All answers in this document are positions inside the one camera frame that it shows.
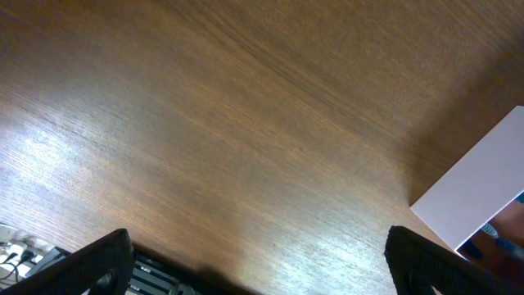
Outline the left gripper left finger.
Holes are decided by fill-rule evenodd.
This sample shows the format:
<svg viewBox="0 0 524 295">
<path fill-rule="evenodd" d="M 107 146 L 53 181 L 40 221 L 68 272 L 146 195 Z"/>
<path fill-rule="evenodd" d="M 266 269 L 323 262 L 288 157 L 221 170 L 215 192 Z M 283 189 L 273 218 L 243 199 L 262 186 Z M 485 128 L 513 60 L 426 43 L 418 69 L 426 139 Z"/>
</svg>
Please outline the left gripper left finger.
<svg viewBox="0 0 524 295">
<path fill-rule="evenodd" d="M 135 251 L 126 229 L 117 229 L 1 291 L 2 295 L 126 293 Z"/>
</svg>

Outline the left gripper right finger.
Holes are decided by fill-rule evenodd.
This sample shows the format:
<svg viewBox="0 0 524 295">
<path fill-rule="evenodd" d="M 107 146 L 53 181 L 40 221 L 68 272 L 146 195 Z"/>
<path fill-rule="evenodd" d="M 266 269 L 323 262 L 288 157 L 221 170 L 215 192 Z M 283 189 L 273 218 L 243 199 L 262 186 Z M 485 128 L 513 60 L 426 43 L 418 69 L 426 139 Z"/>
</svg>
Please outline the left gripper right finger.
<svg viewBox="0 0 524 295">
<path fill-rule="evenodd" d="M 384 255 L 398 295 L 523 293 L 404 226 L 390 227 Z"/>
</svg>

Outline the blue white toothbrush with cap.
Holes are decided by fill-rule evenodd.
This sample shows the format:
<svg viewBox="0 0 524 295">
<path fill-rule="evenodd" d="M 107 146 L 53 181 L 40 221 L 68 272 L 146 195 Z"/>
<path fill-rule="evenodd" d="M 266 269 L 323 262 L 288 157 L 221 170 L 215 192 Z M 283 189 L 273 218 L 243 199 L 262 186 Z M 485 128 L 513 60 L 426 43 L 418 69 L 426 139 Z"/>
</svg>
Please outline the blue white toothbrush with cap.
<svg viewBox="0 0 524 295">
<path fill-rule="evenodd" d="M 490 223 L 486 223 L 481 227 L 481 230 L 493 238 L 497 245 L 503 248 L 510 256 L 522 261 L 523 260 L 523 248 L 518 246 L 505 238 L 503 238 L 499 232 Z"/>
</svg>

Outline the teal mouthwash bottle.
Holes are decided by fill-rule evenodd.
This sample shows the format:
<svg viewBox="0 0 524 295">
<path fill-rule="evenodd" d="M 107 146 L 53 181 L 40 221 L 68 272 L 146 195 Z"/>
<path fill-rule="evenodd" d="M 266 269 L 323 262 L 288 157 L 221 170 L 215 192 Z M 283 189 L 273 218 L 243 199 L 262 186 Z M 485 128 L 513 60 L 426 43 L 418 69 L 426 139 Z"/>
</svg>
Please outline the teal mouthwash bottle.
<svg viewBox="0 0 524 295">
<path fill-rule="evenodd" d="M 517 198 L 517 202 L 524 203 L 524 193 L 521 193 Z"/>
</svg>

